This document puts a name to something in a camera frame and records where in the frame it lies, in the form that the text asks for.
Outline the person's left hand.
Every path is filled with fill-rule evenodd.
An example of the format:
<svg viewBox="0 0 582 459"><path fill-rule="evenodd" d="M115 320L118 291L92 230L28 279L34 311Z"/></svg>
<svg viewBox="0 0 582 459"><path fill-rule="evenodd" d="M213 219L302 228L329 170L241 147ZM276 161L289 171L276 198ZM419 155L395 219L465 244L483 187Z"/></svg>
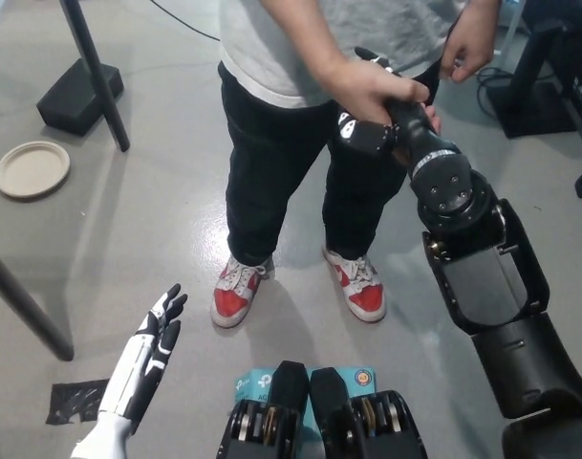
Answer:
<svg viewBox="0 0 582 459"><path fill-rule="evenodd" d="M497 9L485 5L464 9L446 41L440 79L466 81L491 61L497 21Z"/></svg>

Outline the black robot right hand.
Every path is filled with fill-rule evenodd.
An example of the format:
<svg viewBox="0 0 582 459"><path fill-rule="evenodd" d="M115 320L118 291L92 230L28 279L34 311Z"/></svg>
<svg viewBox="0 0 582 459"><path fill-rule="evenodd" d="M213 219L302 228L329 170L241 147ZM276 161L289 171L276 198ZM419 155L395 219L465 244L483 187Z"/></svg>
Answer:
<svg viewBox="0 0 582 459"><path fill-rule="evenodd" d="M380 124L358 120L349 111L340 111L337 127L340 141L351 150L381 157L399 148L407 155L410 176L450 174L468 176L468 159L459 148L440 137L420 103L388 98L384 101L391 122Z"/></svg>

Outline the white and black robot left hand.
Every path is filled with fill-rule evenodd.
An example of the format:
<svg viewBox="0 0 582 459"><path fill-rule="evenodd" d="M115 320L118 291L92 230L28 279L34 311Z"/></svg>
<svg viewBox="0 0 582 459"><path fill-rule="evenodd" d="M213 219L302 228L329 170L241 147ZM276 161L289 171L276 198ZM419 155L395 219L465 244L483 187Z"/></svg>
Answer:
<svg viewBox="0 0 582 459"><path fill-rule="evenodd" d="M101 413L113 413L140 424L150 405L181 332L178 316L187 295L175 284L147 312L127 341L99 405Z"/></svg>

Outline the person's right hand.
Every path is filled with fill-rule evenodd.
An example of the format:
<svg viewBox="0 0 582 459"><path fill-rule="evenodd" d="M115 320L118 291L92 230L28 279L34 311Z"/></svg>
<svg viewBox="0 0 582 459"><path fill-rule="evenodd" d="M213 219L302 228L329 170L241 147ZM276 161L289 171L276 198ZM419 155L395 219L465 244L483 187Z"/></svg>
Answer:
<svg viewBox="0 0 582 459"><path fill-rule="evenodd" d="M407 153L395 141L395 121L385 107L389 99L417 102L433 129L441 131L435 108L425 103L429 90L414 79L395 76L375 62L351 60L342 55L323 62L314 69L314 75L349 113L329 142L333 159L357 160L366 165L369 159L396 158L403 167L408 165Z"/></svg>

